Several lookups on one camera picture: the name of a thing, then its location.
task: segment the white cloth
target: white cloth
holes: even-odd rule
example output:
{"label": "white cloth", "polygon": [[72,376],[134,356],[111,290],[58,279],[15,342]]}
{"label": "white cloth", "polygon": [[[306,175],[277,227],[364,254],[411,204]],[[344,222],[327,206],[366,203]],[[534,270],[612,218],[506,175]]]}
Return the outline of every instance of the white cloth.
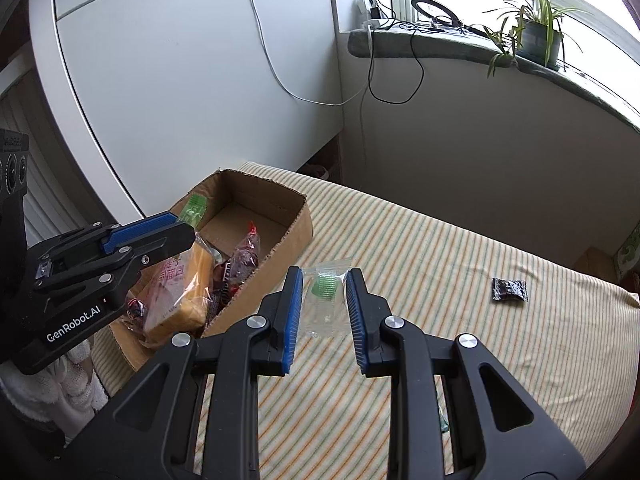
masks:
{"label": "white cloth", "polygon": [[73,439],[108,400],[97,375],[90,381],[80,364],[89,353],[89,343],[83,341],[32,376],[7,361],[0,365],[0,388],[25,416],[53,421],[68,440]]}

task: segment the window sill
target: window sill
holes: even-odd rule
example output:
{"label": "window sill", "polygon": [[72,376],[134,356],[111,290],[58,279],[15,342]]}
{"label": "window sill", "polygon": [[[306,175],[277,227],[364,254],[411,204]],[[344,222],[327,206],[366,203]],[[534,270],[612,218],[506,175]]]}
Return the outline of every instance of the window sill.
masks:
{"label": "window sill", "polygon": [[[413,58],[409,39],[412,32],[406,30],[377,30],[375,35],[376,58]],[[489,65],[490,59],[498,52],[495,45],[475,34],[435,33],[421,34],[417,32],[414,50],[419,58],[461,59]],[[369,57],[369,41],[365,30],[352,30],[349,33],[348,50],[355,57]],[[586,78],[581,72],[567,67],[555,72],[517,57],[517,69],[523,73],[543,77],[555,85],[581,97],[604,111],[631,126],[640,134],[640,116],[625,100],[603,88],[596,82]]]}

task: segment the plant pot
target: plant pot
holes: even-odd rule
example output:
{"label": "plant pot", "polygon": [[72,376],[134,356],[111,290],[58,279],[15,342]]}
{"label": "plant pot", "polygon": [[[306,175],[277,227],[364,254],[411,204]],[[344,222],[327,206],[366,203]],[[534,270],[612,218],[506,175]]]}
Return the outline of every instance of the plant pot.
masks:
{"label": "plant pot", "polygon": [[[516,54],[544,66],[546,57],[546,31],[546,26],[541,23],[527,23],[522,31],[522,48],[517,51]],[[549,62],[546,64],[546,67],[551,70],[557,71],[559,69],[556,62],[558,61],[561,40],[562,34],[554,30],[554,40],[551,44]]]}

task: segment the small box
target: small box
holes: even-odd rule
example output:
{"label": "small box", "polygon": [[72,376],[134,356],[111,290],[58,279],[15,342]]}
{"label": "small box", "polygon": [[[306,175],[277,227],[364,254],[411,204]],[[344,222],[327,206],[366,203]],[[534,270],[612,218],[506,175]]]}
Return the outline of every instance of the small box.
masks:
{"label": "small box", "polygon": [[[284,278],[313,237],[306,197],[297,191],[258,176],[235,170],[217,171],[178,201],[171,212],[179,215],[193,193],[207,198],[207,210],[197,225],[200,235],[229,256],[247,234],[252,221],[260,235],[260,264],[226,308],[205,327],[203,337],[226,331],[233,323],[253,314],[262,298]],[[156,266],[145,269],[131,289],[139,294],[153,278]],[[122,354],[134,369],[153,355],[118,320],[110,325]]]}

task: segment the black cable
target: black cable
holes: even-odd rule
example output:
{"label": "black cable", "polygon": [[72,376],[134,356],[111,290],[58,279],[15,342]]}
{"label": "black cable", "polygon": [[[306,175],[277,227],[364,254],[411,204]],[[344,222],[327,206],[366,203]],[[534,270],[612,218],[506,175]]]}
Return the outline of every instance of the black cable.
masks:
{"label": "black cable", "polygon": [[436,30],[433,30],[428,25],[422,25],[421,23],[397,22],[393,24],[393,27],[401,28],[402,30],[413,30],[414,32],[420,32],[421,34],[436,33]]}
{"label": "black cable", "polygon": [[471,32],[472,34],[475,34],[477,36],[481,36],[483,38],[489,39],[489,36],[487,35],[487,33],[484,30],[476,28],[476,25],[479,25],[480,27],[485,27],[485,25],[483,25],[482,23],[472,23],[471,25],[465,25],[465,27],[463,27],[462,30],[465,32]]}
{"label": "black cable", "polygon": [[385,9],[390,10],[391,11],[391,19],[395,20],[396,19],[396,12],[391,8],[391,7],[387,7],[384,3],[382,3],[380,0],[377,0],[378,3],[383,6]]}
{"label": "black cable", "polygon": [[398,101],[398,102],[396,102],[396,101],[387,101],[386,99],[382,99],[382,98],[378,97],[377,95],[375,95],[373,93],[373,89],[371,88],[371,79],[373,77],[374,58],[376,57],[376,55],[375,55],[375,40],[374,40],[375,33],[374,33],[374,31],[371,31],[371,58],[370,58],[370,61],[369,61],[369,73],[367,75],[367,87],[369,88],[369,93],[372,95],[372,97],[374,99],[376,99],[377,101],[380,101],[382,103],[389,104],[389,105],[404,105],[404,104],[408,103],[417,94],[418,90],[420,89],[420,86],[422,86],[422,82],[424,81],[424,67],[422,66],[422,63],[420,62],[420,60],[418,59],[418,56],[416,55],[415,49],[414,49],[415,33],[418,32],[420,27],[415,25],[415,23],[410,23],[410,22],[400,22],[400,23],[405,23],[405,24],[414,26],[414,31],[411,34],[411,37],[409,38],[409,46],[411,47],[411,53],[414,55],[414,59],[415,59],[416,63],[420,66],[420,71],[421,71],[420,81],[418,82],[418,86],[415,88],[414,92],[412,92],[412,94],[407,99],[405,99],[404,101]]}

